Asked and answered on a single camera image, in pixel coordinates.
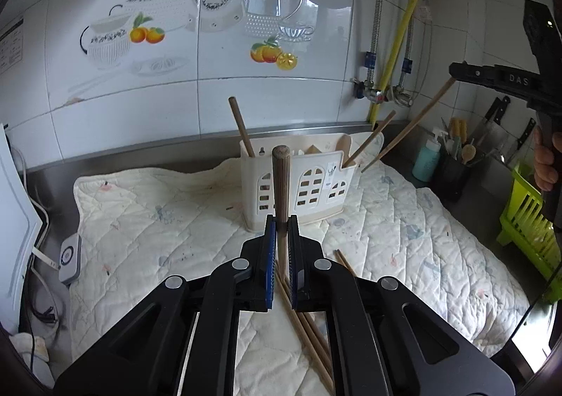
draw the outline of round button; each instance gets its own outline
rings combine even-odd
[[[183,280],[180,276],[170,276],[166,279],[166,288],[175,289],[182,286]]]
[[[66,249],[63,250],[63,254],[61,255],[61,264],[66,266],[72,260],[72,256],[74,255],[74,247],[71,245],[68,246]]]
[[[325,258],[319,258],[316,261],[314,261],[314,267],[322,271],[327,271],[332,267],[332,262]]]
[[[249,266],[249,261],[245,258],[237,258],[232,262],[232,267],[239,271],[246,269]]]
[[[380,285],[385,290],[395,290],[398,288],[398,282],[392,277],[383,278],[383,280],[380,281]]]

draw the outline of green dish rack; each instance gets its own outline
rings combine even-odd
[[[554,237],[553,224],[540,213],[541,194],[524,178],[529,174],[530,168],[521,162],[513,168],[513,189],[499,217],[502,230],[496,240],[501,245],[515,242],[548,279],[560,263],[560,249]],[[555,278],[544,297],[550,303],[562,299],[562,275]]]

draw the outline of soap dispenser bottle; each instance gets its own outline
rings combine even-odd
[[[440,128],[433,129],[433,137],[428,139],[425,146],[420,149],[412,174],[422,182],[429,182],[437,163],[439,162],[439,150],[441,144],[437,138],[441,135],[446,135],[447,132]]]

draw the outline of wooden stick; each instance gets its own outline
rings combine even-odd
[[[363,144],[361,144],[361,146],[359,146],[359,149],[357,149],[355,152],[353,152],[353,155],[350,156],[350,158],[348,158],[346,160],[346,162],[344,164],[342,164],[342,168],[347,168],[349,166],[349,164],[355,160],[360,154],[361,152],[363,152],[365,150],[365,148],[371,144],[371,141],[373,141],[373,139],[375,139],[378,134],[384,130],[384,128],[390,124],[390,121],[392,120],[392,118],[396,115],[396,111],[393,109],[389,115],[387,115],[387,118],[384,119],[377,128],[375,128],[375,131],[373,131],[370,135],[369,138],[367,138],[365,140],[365,142]]]
[[[347,259],[344,257],[344,254],[342,253],[342,251],[339,250],[339,249],[336,249],[336,250],[334,250],[334,254],[342,262],[342,264],[347,268],[347,270],[350,273],[353,274],[353,277],[357,277],[357,274],[355,274],[355,271],[353,270],[351,265],[348,263]]]
[[[277,272],[277,271],[275,272],[275,278],[277,279],[277,283],[279,285],[283,285],[283,283],[281,281],[281,278],[279,277],[279,272]],[[297,313],[291,308],[289,297],[288,297],[287,293],[285,292],[285,289],[279,290],[279,291],[281,292],[281,297],[283,298],[283,303],[285,304],[285,308],[287,310],[287,314],[289,315],[289,319],[290,319],[291,323],[293,323],[293,328],[295,329],[295,331],[297,331],[297,334],[301,338],[301,341],[303,342],[305,347],[308,349],[308,352],[310,353],[310,357],[313,361],[314,367],[318,371],[318,376],[320,377],[320,380],[322,381],[322,383],[324,384],[324,386],[326,387],[328,392],[330,394],[334,394],[334,383],[332,381],[331,375],[328,373],[327,369],[324,367],[324,364],[322,364],[322,360],[318,356],[318,354],[316,352],[316,349],[314,348],[312,342],[310,341],[310,338],[308,337],[301,321],[299,320],[299,317],[297,316]]]
[[[273,193],[277,226],[277,257],[283,277],[287,269],[287,221],[289,220],[290,150],[276,146],[272,151]]]
[[[414,117],[412,119],[412,121],[406,125],[406,127],[400,132],[400,134],[398,136],[396,136],[396,138],[394,138],[392,141],[390,141],[389,145],[387,145],[384,150],[382,150],[378,156],[375,158],[375,160],[371,161],[367,166],[365,166],[361,172],[365,172],[367,169],[369,169],[369,167],[371,167],[376,161],[380,160],[381,158],[383,158],[388,152],[390,152],[394,146],[396,144],[398,144],[400,141],[402,141],[402,139],[404,139],[404,137],[410,132],[412,131],[412,129],[419,124],[420,120],[422,120],[422,118],[429,112],[431,111],[431,109],[437,104],[437,102],[439,101],[439,99],[441,97],[443,97],[443,95],[445,95],[447,93],[447,91],[449,90],[449,88],[451,88],[451,86],[456,82],[456,79],[453,79],[452,77],[450,77],[447,82],[445,84],[443,84],[443,87],[441,87],[441,89],[439,90],[439,92],[437,92],[437,94],[431,99],[431,101],[425,106],[425,108],[423,108],[421,110],[421,112],[416,115],[416,117]]]
[[[234,114],[234,120],[236,121],[236,125],[238,126],[238,131],[240,132],[240,136],[242,136],[242,140],[244,141],[244,146],[246,148],[246,152],[252,158],[255,158],[254,148],[249,143],[249,136],[248,132],[246,131],[246,126],[244,125],[244,119],[242,119],[242,114],[240,114],[240,108],[238,107],[238,102],[236,101],[236,97],[230,97],[228,99],[230,103],[230,108],[232,109],[232,114]]]
[[[285,280],[281,279],[281,284],[283,286],[283,289],[285,290],[285,293],[287,293],[287,296],[290,296],[288,278],[285,277]],[[297,317],[299,317],[299,320],[305,328],[308,337],[310,337],[310,342],[312,342],[318,356],[322,360],[322,363],[324,364],[328,372],[331,373],[332,359],[330,358],[330,348],[328,347],[328,343],[324,339],[324,336],[322,336],[322,333],[318,329],[318,326],[316,326],[316,323],[314,323],[312,316],[308,312],[297,312]]]

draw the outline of glass teapot decal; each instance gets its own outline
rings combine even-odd
[[[290,18],[301,7],[297,7],[287,15],[281,15],[281,0],[246,0],[246,35],[266,39],[279,34],[279,25]]]

